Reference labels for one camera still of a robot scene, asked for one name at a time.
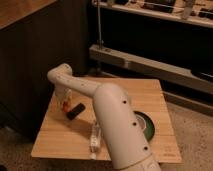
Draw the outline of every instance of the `metal rod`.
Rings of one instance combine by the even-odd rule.
[[[97,0],[97,10],[98,10],[98,44],[99,49],[102,49],[103,42],[102,42],[102,30],[101,30],[101,7],[100,7],[100,0]]]

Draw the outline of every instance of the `speckled floor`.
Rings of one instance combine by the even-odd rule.
[[[212,117],[167,103],[183,163],[163,164],[164,171],[213,170]],[[39,159],[30,156],[33,144],[5,128],[0,129],[0,164],[8,171],[112,171],[111,162]]]

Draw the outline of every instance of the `wooden table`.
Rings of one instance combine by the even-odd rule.
[[[0,29],[56,2],[56,0],[0,0]]]
[[[90,79],[99,82],[114,82],[125,88],[132,98],[133,110],[146,113],[155,124],[156,134],[151,140],[150,146],[158,162],[181,162],[180,152],[158,80]],[[92,101],[73,91],[72,105],[75,106],[80,102],[85,104],[86,110],[70,121],[60,111],[57,99],[53,95],[32,150],[33,157],[90,160],[89,137],[91,124],[95,119]],[[110,160],[104,142],[102,142],[97,160]]]

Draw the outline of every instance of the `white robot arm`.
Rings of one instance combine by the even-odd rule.
[[[59,97],[64,91],[72,89],[92,98],[114,168],[122,171],[160,171],[127,93],[116,84],[75,78],[71,73],[70,66],[62,64],[48,72],[48,79],[54,83]]]

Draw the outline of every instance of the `green bowl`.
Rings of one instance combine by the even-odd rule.
[[[153,121],[151,120],[151,118],[149,116],[147,116],[143,112],[134,111],[134,113],[138,119],[138,122],[141,126],[141,129],[142,129],[147,141],[150,141],[155,134],[155,126],[154,126]]]

